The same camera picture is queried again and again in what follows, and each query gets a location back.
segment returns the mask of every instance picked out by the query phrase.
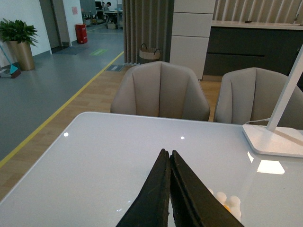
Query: gray curtain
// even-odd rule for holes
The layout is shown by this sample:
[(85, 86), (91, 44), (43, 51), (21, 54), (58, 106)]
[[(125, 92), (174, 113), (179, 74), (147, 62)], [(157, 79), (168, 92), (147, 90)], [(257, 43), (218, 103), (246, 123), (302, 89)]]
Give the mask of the gray curtain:
[(123, 0), (125, 63), (139, 63), (144, 43), (169, 62), (174, 0)]

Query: potted plant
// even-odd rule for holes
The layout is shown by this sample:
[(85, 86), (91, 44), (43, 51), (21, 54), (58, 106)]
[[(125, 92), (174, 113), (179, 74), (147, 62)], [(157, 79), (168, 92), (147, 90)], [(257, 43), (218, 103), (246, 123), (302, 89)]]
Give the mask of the potted plant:
[(22, 70), (32, 70), (35, 68), (34, 59), (30, 45), (34, 45), (37, 40), (34, 38), (37, 30), (33, 25), (27, 25), (22, 20), (10, 21), (3, 19), (0, 22), (0, 35), (2, 40), (8, 41), (17, 57)]

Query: computer monitor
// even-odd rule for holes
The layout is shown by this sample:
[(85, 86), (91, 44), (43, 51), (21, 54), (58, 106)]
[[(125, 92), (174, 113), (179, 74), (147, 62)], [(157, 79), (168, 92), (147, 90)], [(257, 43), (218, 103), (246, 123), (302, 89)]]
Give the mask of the computer monitor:
[(100, 1), (95, 1), (95, 5), (96, 5), (96, 8), (98, 8), (98, 9), (102, 8), (102, 4)]

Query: white cabinet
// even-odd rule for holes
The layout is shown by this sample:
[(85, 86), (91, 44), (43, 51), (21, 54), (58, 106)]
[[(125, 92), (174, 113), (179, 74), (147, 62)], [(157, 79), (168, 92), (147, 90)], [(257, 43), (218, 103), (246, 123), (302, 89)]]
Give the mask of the white cabinet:
[(170, 63), (191, 68), (198, 79), (203, 76), (214, 3), (175, 0)]
[(214, 13), (215, 0), (175, 0), (174, 12)]
[(173, 35), (171, 45), (177, 48), (170, 50), (170, 62), (191, 68), (202, 79), (206, 51), (208, 46), (207, 37), (186, 37)]
[(174, 13), (172, 35), (209, 37), (212, 14)]

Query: white wall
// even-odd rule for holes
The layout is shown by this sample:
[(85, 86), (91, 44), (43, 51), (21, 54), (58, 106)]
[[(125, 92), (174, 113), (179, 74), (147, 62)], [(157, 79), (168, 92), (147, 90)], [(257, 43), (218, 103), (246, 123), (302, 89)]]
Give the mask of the white wall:
[[(82, 23), (80, 0), (61, 0), (64, 5), (64, 11), (68, 27), (68, 36), (70, 42), (77, 40), (75, 24)], [(78, 14), (72, 14), (72, 7), (77, 7)], [(45, 23), (40, 7), (39, 0), (0, 0), (0, 20), (3, 18), (7, 20), (21, 19), (28, 25), (34, 25), (38, 30), (36, 39), (38, 43), (36, 46), (31, 45), (33, 56), (50, 51), (50, 44), (45, 28)], [(6, 43), (0, 41), (7, 55), (12, 62), (16, 62), (16, 57), (12, 51), (7, 47)], [(4, 67), (9, 65), (2, 51), (0, 51), (0, 66)]]
[[(34, 25), (36, 30), (38, 30), (38, 36), (36, 36), (38, 43), (35, 43), (37, 47), (31, 45), (33, 55), (43, 53), (50, 49), (39, 0), (0, 0), (0, 6), (1, 20), (3, 18), (13, 21), (21, 19), (25, 21), (27, 25)], [(15, 56), (11, 54), (6, 43), (0, 42), (0, 44), (7, 51), (10, 60), (16, 62)], [(3, 67), (8, 64), (6, 58), (0, 53), (0, 65)]]

